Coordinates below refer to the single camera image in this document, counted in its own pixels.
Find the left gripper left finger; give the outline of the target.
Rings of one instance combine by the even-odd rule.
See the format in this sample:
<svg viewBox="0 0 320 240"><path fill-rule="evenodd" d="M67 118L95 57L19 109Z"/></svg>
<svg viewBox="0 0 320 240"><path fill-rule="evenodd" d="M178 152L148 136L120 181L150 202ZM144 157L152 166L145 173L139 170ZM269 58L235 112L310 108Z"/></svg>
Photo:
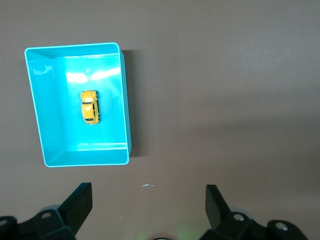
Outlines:
<svg viewBox="0 0 320 240"><path fill-rule="evenodd" d="M0 217L2 240L75 240L93 207L92 184L81 183L60 205L47 206L35 216L18 222L14 216Z"/></svg>

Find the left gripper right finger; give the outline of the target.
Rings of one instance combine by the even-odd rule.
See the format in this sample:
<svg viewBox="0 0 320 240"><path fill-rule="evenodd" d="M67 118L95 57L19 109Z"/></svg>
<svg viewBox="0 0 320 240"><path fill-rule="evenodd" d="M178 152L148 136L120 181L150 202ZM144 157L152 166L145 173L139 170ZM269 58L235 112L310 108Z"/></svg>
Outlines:
<svg viewBox="0 0 320 240"><path fill-rule="evenodd" d="M306 235L293 223L271 220L258 224L247 214L231 211L218 187L206 186L205 212L210 224L201 240L306 240Z"/></svg>

